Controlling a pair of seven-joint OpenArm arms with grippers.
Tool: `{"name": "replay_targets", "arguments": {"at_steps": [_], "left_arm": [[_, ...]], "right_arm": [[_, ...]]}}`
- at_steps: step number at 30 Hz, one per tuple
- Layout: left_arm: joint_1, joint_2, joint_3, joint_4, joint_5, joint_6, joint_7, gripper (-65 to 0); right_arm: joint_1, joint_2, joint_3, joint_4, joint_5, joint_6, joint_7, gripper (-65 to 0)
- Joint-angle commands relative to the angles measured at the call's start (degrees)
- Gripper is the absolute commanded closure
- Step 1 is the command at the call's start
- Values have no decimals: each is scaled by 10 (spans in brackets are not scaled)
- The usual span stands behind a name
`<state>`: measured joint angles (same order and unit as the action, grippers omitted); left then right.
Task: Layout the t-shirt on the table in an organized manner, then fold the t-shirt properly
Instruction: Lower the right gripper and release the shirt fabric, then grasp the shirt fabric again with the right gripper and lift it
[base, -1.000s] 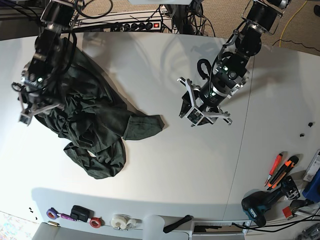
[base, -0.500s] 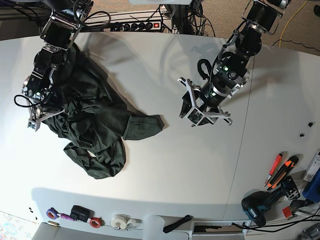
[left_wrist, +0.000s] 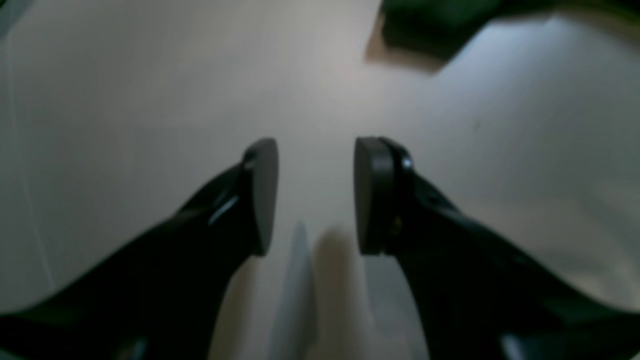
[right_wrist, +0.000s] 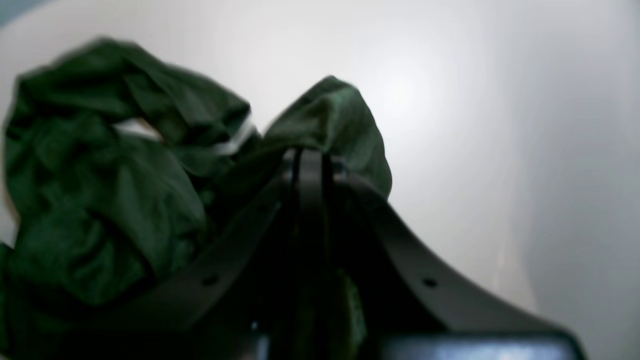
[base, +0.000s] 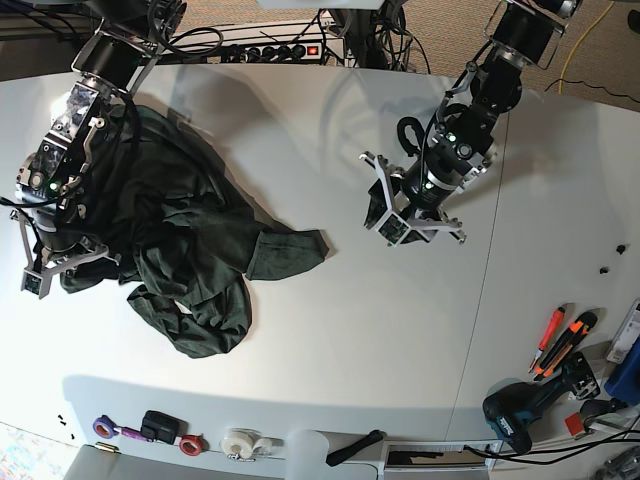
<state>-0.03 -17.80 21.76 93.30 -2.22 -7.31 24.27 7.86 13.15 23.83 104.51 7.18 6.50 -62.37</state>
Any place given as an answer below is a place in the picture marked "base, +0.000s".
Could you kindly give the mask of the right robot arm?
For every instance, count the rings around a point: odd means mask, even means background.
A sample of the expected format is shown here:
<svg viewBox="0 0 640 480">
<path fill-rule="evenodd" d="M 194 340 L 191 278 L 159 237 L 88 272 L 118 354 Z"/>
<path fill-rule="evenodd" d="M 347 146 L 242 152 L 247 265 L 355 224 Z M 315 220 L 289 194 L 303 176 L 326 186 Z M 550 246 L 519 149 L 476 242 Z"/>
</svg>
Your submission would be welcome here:
<svg viewBox="0 0 640 480">
<path fill-rule="evenodd" d="M 141 121 L 135 92 L 169 50 L 187 9 L 184 1 L 91 1 L 101 23 L 72 68 L 69 90 L 36 151 L 16 175 L 16 198 L 3 199 L 18 221 L 27 265 L 21 288 L 44 298 L 57 275 L 122 256 L 94 224 L 108 202 L 113 157 L 126 133 L 134 158 Z"/>
</svg>

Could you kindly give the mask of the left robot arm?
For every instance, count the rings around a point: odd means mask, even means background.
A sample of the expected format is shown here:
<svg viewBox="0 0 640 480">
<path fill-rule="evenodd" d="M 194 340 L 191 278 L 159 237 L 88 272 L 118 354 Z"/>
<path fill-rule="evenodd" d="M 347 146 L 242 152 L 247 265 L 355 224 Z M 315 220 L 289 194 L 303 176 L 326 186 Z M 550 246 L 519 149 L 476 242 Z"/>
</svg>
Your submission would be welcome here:
<svg viewBox="0 0 640 480">
<path fill-rule="evenodd" d="M 492 131 L 519 103 L 522 72 L 540 63 L 549 43 L 560 41 L 580 6 L 578 1 L 505 1 L 497 7 L 502 17 L 493 33 L 445 91 L 428 124 L 409 116 L 398 121 L 397 138 L 413 164 L 404 169 L 382 155 L 361 154 L 377 176 L 368 191 L 367 229 L 392 247 L 429 243 L 439 232 L 465 242 L 461 221 L 449 217 L 443 205 L 494 163 Z"/>
</svg>

